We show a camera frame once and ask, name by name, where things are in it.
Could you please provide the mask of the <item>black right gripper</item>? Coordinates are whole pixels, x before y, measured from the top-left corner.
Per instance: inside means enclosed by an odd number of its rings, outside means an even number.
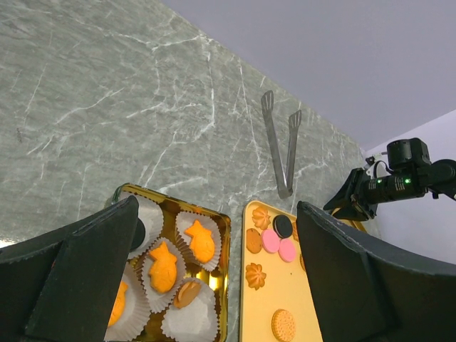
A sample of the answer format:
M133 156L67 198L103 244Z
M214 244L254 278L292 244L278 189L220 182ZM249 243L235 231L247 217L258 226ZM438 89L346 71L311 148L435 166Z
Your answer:
M323 206L323 210L332 213L336 219L358 222L374 219L377 205L367 202L363 190L363 186L370 180L363 168L352 169L340 190Z

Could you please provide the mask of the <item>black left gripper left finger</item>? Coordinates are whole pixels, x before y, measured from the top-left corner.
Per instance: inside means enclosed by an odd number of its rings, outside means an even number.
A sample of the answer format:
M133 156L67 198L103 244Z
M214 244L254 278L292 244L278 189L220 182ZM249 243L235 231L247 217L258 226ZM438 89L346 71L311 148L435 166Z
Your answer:
M2 341L102 341L138 221L130 196L1 249Z

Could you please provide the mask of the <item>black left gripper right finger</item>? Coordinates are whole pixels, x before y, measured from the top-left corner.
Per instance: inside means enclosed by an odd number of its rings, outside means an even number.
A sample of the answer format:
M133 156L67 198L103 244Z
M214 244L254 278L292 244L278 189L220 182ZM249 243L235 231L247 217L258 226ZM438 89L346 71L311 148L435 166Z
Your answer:
M344 224L308 202L297 229L324 341L454 341L455 265Z

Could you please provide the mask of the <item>orange fish cookie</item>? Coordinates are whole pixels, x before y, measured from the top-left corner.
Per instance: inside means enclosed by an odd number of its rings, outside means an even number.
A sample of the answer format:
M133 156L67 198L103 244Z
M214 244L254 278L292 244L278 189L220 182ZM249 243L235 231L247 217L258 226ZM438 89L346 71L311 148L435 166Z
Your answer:
M151 287L161 294L168 292L177 280L177 257L169 251L165 241L150 250L148 256L152 259L148 271Z
M113 326L116 324L121 316L123 315L123 312L125 310L125 296L126 296L126 291L128 290L129 286L126 282L121 281L119 288L118 288L118 293L115 298L115 303L113 305L113 309L111 311L111 315L108 321L108 327Z
M196 219L185 230L185 234L191 238L190 249L195 259L203 264L209 262L215 254L215 243L212 238L212 232Z

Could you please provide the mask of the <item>swirl butter cookie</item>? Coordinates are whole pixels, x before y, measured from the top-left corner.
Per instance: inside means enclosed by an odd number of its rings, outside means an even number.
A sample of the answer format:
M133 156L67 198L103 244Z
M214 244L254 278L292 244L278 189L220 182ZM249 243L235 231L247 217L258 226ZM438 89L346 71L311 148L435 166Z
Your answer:
M190 305L198 296L202 285L198 281L185 281L179 288L173 300L173 305L182 309Z

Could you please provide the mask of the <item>gold tin lid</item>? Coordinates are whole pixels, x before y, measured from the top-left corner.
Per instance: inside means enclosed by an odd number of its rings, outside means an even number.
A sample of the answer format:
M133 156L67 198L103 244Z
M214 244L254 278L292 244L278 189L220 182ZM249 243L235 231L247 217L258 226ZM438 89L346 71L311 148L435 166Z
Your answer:
M336 218L336 213L340 210L340 208L336 208L334 209L332 212L331 212L331 215L333 217ZM353 221L351 219L339 219L339 218L336 218L337 220L339 220L340 222L344 223L344 224L347 224L348 226L351 226L359 231L362 231L362 232L365 232L367 233L366 231L366 228L364 227L363 223L362 222L359 222L359 221Z

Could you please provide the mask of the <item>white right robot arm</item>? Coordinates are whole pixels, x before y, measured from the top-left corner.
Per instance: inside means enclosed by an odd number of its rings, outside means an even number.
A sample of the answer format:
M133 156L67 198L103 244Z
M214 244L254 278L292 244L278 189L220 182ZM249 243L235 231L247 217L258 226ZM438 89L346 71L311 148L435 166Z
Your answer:
M384 155L386 176L377 168L381 160L371 156L367 165L351 170L347 180L323 209L337 219L358 222L374 219L379 204L410 200L432 194L455 199L455 161L430 161L428 146L419 138L392 141Z

